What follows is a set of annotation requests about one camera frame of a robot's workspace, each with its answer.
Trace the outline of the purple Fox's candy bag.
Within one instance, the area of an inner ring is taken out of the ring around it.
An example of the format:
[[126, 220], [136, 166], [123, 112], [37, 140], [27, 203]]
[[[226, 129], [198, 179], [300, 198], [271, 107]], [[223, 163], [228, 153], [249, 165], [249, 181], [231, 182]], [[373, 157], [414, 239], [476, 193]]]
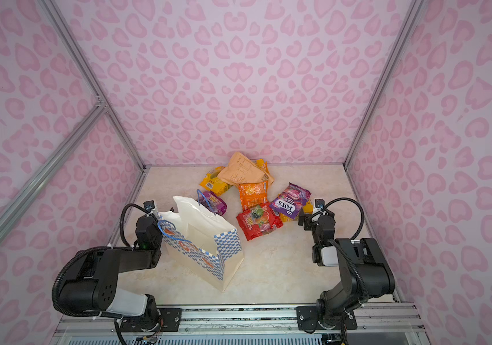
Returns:
[[296, 218], [311, 197], [311, 192], [299, 185], [289, 185], [270, 202], [269, 207], [274, 212], [284, 214], [290, 219]]

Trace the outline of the white blue checkered paper bag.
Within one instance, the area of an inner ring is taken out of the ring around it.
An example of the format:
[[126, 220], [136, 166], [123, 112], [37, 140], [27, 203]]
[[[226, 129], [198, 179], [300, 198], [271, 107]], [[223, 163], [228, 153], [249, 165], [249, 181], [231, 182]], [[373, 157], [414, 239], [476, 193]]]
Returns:
[[158, 229], [170, 257], [225, 291], [245, 258], [236, 227], [193, 198], [174, 196], [176, 212], [159, 212]]

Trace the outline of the red fruit candy bag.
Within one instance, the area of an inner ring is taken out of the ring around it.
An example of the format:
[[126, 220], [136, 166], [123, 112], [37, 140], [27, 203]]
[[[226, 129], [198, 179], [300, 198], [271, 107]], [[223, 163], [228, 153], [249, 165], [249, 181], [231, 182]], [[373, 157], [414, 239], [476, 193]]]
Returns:
[[237, 215], [237, 222], [247, 241], [280, 229], [283, 222], [269, 203], [253, 206]]

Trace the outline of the purple grape snack bag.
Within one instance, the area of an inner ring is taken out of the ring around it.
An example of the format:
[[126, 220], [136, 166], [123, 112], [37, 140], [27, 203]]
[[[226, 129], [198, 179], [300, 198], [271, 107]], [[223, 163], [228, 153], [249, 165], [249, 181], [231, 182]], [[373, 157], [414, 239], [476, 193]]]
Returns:
[[197, 190], [197, 202], [213, 214], [223, 216], [227, 211], [227, 204], [212, 191]]

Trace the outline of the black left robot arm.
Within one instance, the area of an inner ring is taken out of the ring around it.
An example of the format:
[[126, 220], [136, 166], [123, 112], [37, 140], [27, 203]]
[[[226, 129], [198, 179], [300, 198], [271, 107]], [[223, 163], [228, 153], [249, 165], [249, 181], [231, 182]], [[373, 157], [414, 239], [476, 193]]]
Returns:
[[128, 331], [160, 329], [155, 298], [118, 286], [121, 273], [154, 269], [161, 258], [163, 235], [154, 215], [140, 217], [135, 233], [135, 247], [93, 247], [76, 253], [54, 281], [53, 307], [65, 316], [114, 319]]

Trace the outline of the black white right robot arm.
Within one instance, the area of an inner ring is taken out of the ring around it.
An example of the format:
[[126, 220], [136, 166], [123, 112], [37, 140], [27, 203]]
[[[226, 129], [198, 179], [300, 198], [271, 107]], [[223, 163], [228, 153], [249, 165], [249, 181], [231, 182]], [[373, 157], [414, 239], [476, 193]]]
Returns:
[[372, 298], [391, 295], [395, 279], [382, 250], [374, 238], [335, 237], [336, 221], [332, 214], [315, 217], [302, 214], [299, 225], [312, 233], [312, 261], [319, 267], [337, 267], [339, 283], [324, 291], [314, 306], [296, 309], [301, 331], [355, 330], [355, 310]]

